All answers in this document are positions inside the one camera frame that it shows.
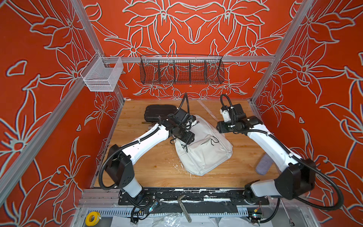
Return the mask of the white backpack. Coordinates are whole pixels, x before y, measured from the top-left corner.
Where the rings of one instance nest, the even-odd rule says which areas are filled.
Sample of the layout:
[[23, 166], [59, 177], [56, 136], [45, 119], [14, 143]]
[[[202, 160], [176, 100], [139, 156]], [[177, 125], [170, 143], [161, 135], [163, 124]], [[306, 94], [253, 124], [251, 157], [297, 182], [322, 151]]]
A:
[[232, 144], [201, 116], [196, 116], [191, 132], [195, 140], [190, 145], [175, 141], [176, 153], [191, 175], [203, 176], [232, 156]]

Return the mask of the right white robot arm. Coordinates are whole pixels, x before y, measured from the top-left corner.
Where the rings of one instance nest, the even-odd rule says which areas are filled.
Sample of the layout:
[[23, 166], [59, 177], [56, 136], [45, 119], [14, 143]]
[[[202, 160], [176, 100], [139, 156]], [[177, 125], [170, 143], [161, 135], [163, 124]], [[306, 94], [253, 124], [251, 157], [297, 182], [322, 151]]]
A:
[[[247, 117], [240, 104], [234, 105], [228, 95], [220, 96], [223, 120], [217, 123], [220, 133], [243, 134], [256, 142], [272, 159], [280, 171], [274, 180], [253, 181], [244, 187], [244, 199], [249, 204], [256, 203], [262, 197], [298, 200], [311, 207], [335, 211], [344, 204], [344, 196], [338, 185], [322, 173], [314, 161], [304, 159], [294, 153], [277, 139], [256, 116]], [[303, 199], [301, 196], [315, 188], [316, 176], [320, 176], [337, 193], [337, 202], [331, 206], [321, 206]]]

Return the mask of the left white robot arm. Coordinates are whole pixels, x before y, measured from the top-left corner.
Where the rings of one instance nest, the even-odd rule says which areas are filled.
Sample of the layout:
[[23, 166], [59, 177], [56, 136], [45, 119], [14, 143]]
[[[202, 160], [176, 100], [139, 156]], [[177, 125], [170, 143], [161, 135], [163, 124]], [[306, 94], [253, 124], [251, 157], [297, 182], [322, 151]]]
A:
[[108, 191], [120, 189], [125, 192], [130, 203], [139, 206], [146, 198], [145, 190], [137, 181], [134, 164], [149, 150], [169, 139], [180, 140], [190, 145], [195, 140], [191, 132], [196, 117], [190, 114], [188, 94], [185, 93], [176, 112], [159, 116], [157, 123], [145, 134], [121, 147], [110, 147], [106, 161], [102, 164], [98, 182], [101, 189]]

